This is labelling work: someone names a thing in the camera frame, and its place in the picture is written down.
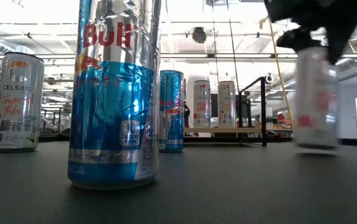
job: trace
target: table surface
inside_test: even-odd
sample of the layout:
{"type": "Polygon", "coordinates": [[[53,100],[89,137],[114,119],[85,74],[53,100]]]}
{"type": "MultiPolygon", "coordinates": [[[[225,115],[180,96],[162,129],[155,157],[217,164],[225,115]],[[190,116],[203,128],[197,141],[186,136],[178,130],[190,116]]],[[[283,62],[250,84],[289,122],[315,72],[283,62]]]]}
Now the table surface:
{"type": "Polygon", "coordinates": [[[191,145],[160,154],[152,184],[120,192],[72,187],[68,143],[0,154],[0,223],[357,223],[357,147],[300,156],[267,148],[191,145]]]}

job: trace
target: red bull can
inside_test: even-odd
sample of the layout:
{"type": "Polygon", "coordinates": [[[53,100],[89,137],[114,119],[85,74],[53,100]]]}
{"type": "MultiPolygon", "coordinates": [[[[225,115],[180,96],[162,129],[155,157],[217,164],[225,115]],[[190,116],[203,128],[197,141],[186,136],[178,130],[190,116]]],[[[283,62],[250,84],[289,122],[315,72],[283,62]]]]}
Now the red bull can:
{"type": "Polygon", "coordinates": [[[300,152],[326,153],[336,136],[338,80],[324,47],[298,52],[295,139],[300,152]]]}
{"type": "Polygon", "coordinates": [[[81,0],[68,178],[119,190],[157,175],[159,0],[81,0]]]}
{"type": "Polygon", "coordinates": [[[219,128],[236,127],[235,83],[218,83],[218,126],[219,128]]]}
{"type": "Polygon", "coordinates": [[[0,152],[33,151],[39,142],[44,63],[7,53],[0,80],[0,152]]]}
{"type": "Polygon", "coordinates": [[[184,74],[160,71],[159,151],[184,148],[184,74]]]}
{"type": "Polygon", "coordinates": [[[210,128],[210,82],[199,80],[193,83],[193,126],[210,128]]]}

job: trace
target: aluminum can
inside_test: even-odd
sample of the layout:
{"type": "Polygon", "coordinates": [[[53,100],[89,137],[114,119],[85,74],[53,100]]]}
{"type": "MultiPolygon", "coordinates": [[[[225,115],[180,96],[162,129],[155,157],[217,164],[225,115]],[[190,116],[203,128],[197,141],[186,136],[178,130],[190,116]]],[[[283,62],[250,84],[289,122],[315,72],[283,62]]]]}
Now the aluminum can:
{"type": "Polygon", "coordinates": [[[299,148],[321,152],[337,147],[338,80],[324,47],[298,53],[295,139],[299,148]]]}
{"type": "Polygon", "coordinates": [[[81,0],[68,178],[119,190],[157,175],[159,0],[81,0]]]}
{"type": "Polygon", "coordinates": [[[0,152],[33,151],[39,142],[43,60],[7,53],[0,81],[0,152]]]}
{"type": "Polygon", "coordinates": [[[193,127],[210,128],[210,82],[198,80],[193,83],[193,127]]]}
{"type": "Polygon", "coordinates": [[[218,83],[218,127],[236,127],[235,83],[223,81],[218,83]]]}
{"type": "Polygon", "coordinates": [[[160,72],[159,151],[182,151],[184,148],[184,75],[160,72]]]}

